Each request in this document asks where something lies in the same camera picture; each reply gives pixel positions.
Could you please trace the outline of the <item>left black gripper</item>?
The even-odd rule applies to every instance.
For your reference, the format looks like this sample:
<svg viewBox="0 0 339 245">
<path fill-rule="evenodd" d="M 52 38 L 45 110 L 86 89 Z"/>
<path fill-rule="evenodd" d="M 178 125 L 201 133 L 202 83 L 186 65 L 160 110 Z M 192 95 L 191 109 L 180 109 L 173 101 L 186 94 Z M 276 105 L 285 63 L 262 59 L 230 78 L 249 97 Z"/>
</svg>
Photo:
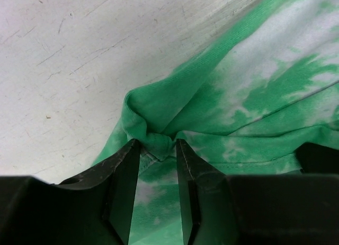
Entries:
<svg viewBox="0 0 339 245">
<path fill-rule="evenodd" d="M 338 150 L 295 156 L 300 174 L 226 175 L 177 140 L 184 244 L 338 244 Z"/>
</svg>

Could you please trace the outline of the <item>green white tie-dye trousers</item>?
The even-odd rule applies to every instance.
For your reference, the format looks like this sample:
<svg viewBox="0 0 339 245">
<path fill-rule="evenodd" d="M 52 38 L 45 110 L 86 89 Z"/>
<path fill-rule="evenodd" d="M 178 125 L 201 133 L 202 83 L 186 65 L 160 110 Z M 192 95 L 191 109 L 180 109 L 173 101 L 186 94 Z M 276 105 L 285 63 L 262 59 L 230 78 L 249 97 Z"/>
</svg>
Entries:
<svg viewBox="0 0 339 245">
<path fill-rule="evenodd" d="M 130 244 L 182 244 L 175 141 L 226 174 L 300 168 L 305 142 L 338 147 L 338 0 L 262 0 L 165 79 L 131 90 L 97 161 L 140 156 Z"/>
</svg>

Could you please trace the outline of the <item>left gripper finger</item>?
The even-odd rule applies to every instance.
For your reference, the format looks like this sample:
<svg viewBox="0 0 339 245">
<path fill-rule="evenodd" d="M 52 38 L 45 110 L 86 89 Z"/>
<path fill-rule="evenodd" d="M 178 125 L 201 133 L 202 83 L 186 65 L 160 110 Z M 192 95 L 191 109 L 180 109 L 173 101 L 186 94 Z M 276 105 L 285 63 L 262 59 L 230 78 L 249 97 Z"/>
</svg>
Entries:
<svg viewBox="0 0 339 245">
<path fill-rule="evenodd" d="M 59 184 L 1 177 L 1 244 L 128 244 L 140 143 Z"/>
</svg>

